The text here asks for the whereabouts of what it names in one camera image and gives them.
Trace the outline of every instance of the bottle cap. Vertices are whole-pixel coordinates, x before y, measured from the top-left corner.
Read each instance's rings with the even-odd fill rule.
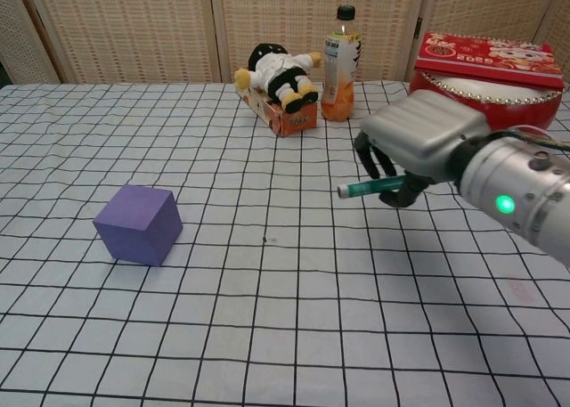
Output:
[[[337,9],[337,19],[350,21],[354,19],[355,8],[351,4],[342,4]]]

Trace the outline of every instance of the woven screen panel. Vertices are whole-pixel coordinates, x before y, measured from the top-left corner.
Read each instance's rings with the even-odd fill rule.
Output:
[[[549,0],[435,0],[427,28],[532,41]]]
[[[570,83],[570,0],[560,0],[549,23],[545,41],[552,45],[557,64]]]
[[[218,62],[208,52],[204,1],[43,3],[78,82],[210,82]]]
[[[358,79],[394,79],[411,0],[223,0],[230,69],[247,66],[261,42],[279,43],[290,53],[322,51],[339,4],[356,8],[362,32]],[[310,76],[322,79],[322,69]]]
[[[60,83],[21,0],[0,0],[0,60],[14,84]]]

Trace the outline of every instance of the pen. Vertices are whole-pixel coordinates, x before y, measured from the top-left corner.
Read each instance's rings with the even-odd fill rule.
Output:
[[[380,180],[341,184],[337,188],[337,192],[340,198],[345,199],[370,195],[371,193],[381,193],[383,191],[395,191],[400,188],[404,179],[405,175],[399,175],[397,177],[382,178]]]

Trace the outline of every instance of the plastic bottle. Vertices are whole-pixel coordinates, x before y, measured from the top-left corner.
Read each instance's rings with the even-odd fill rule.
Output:
[[[325,41],[321,109],[327,120],[345,121],[354,107],[353,83],[362,46],[361,34],[354,27],[354,13],[352,5],[340,5],[334,29]]]

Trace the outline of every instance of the green light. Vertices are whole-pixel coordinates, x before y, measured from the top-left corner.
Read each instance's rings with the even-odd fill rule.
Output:
[[[515,201],[507,195],[498,196],[495,200],[495,206],[502,214],[512,214],[515,212]]]

